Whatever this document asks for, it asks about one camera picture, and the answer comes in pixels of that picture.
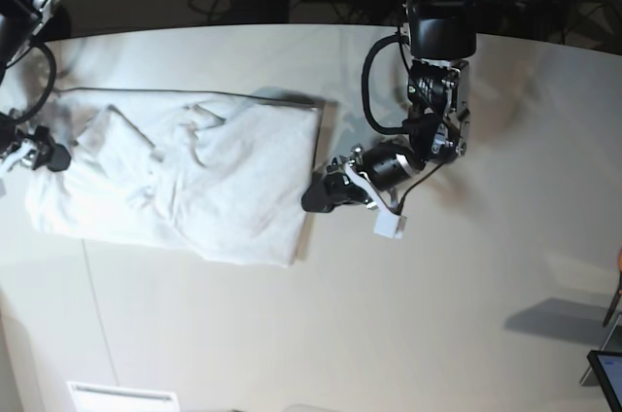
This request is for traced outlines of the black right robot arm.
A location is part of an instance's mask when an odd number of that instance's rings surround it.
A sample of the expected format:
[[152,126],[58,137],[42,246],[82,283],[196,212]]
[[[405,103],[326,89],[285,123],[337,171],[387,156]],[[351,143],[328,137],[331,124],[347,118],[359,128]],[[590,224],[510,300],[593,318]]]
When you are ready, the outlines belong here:
[[31,170],[45,167],[52,172],[63,172],[71,164],[68,149],[58,144],[51,131],[42,125],[34,130],[22,129],[30,123],[52,95],[57,76],[57,64],[51,49],[40,34],[54,17],[61,0],[1,0],[1,74],[16,65],[33,49],[48,62],[46,84],[39,98],[24,112],[1,115],[1,173],[6,174],[15,165]]

